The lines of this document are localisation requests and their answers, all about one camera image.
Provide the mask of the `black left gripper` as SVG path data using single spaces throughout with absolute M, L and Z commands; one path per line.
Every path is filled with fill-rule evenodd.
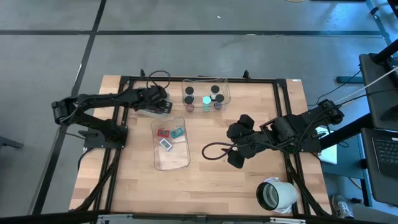
M 155 114 L 170 114 L 173 103 L 168 100 L 168 93 L 161 86 L 150 86 L 141 90 L 142 103 L 154 106 Z

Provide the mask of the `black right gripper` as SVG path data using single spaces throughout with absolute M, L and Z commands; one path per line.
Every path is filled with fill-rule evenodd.
M 229 148 L 221 148 L 228 155 L 228 163 L 241 169 L 245 159 L 254 157 L 261 149 L 260 132 L 253 130 L 254 120 L 247 114 L 242 114 L 236 123 L 229 126 L 226 135 L 234 143 Z

